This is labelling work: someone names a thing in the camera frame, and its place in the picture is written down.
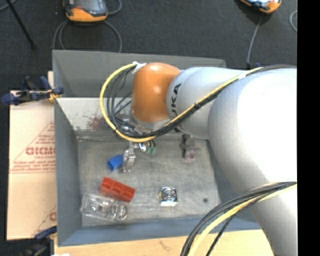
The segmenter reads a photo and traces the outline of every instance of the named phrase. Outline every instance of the blue clamp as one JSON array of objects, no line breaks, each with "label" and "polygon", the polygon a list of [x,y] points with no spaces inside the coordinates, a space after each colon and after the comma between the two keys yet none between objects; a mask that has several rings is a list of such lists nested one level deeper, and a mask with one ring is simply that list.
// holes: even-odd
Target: blue clamp
[{"label": "blue clamp", "polygon": [[116,156],[110,158],[107,162],[108,167],[111,171],[114,169],[119,168],[124,161],[124,155],[123,154],[117,154]]},{"label": "blue clamp", "polygon": [[22,87],[23,89],[13,93],[7,93],[1,97],[1,102],[6,105],[19,105],[27,102],[40,101],[44,99],[53,100],[56,97],[61,96],[65,90],[62,87],[53,88],[49,84],[48,80],[44,77],[40,77],[41,87],[36,86],[31,81],[29,76],[25,77]]}]

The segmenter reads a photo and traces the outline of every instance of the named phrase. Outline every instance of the metal part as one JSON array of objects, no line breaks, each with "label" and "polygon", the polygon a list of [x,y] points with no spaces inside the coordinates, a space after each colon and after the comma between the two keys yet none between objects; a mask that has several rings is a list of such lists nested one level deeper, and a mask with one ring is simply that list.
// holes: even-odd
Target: metal part
[{"label": "metal part", "polygon": [[110,213],[116,222],[124,221],[128,216],[128,209],[125,205],[116,204],[110,208]]},{"label": "metal part", "polygon": [[130,142],[129,148],[124,151],[123,154],[123,168],[122,171],[124,173],[131,172],[131,168],[134,165],[136,160],[136,154],[134,152],[134,146]]},{"label": "metal part", "polygon": [[174,187],[163,186],[159,192],[161,206],[175,206],[178,203],[177,191]]},{"label": "metal part", "polygon": [[183,134],[180,148],[183,149],[183,158],[188,161],[196,160],[196,151],[200,148],[195,146],[195,140],[191,135]]},{"label": "metal part", "polygon": [[122,222],[128,215],[125,202],[87,193],[83,195],[80,212],[85,216],[110,222]]}]

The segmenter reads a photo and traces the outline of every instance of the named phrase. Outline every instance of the gray bin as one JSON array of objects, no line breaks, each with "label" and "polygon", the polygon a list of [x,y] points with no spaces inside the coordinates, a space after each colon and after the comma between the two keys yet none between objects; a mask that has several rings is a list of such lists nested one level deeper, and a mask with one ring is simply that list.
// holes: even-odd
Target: gray bin
[{"label": "gray bin", "polygon": [[[59,246],[187,236],[208,211],[236,195],[209,142],[196,139],[196,160],[187,162],[182,157],[179,132],[158,138],[155,154],[136,151],[131,172],[111,171],[108,159],[123,154],[128,142],[108,128],[99,109],[99,94],[106,78],[133,61],[164,62],[186,69],[225,68],[223,60],[73,50],[54,50],[52,54],[54,86],[65,89],[63,97],[55,102]],[[131,82],[129,77],[123,95],[130,90]],[[98,194],[103,177],[135,188],[127,205],[127,219],[121,223],[80,213],[82,196]],[[160,205],[162,186],[176,189],[175,206]],[[231,222],[227,231],[258,228],[246,211]]]}]

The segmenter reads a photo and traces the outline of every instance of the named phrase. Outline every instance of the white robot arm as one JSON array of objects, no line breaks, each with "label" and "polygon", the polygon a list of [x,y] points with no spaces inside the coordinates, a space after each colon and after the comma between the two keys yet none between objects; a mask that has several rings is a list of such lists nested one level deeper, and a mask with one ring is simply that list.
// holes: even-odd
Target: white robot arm
[{"label": "white robot arm", "polygon": [[[296,67],[246,72],[220,67],[179,70],[149,63],[135,73],[131,120],[145,131],[167,126],[190,106],[195,111],[179,130],[210,141],[238,193],[272,182],[297,181]],[[296,188],[250,210],[275,256],[298,255]]]}]

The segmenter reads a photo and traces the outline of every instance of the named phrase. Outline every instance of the red lego brick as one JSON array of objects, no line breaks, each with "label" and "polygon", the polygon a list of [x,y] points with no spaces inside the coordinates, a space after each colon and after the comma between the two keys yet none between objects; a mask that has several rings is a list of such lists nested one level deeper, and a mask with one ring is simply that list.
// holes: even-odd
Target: red lego brick
[{"label": "red lego brick", "polygon": [[104,177],[100,185],[100,192],[103,195],[125,202],[130,202],[132,200],[135,191],[134,188],[108,177]]}]

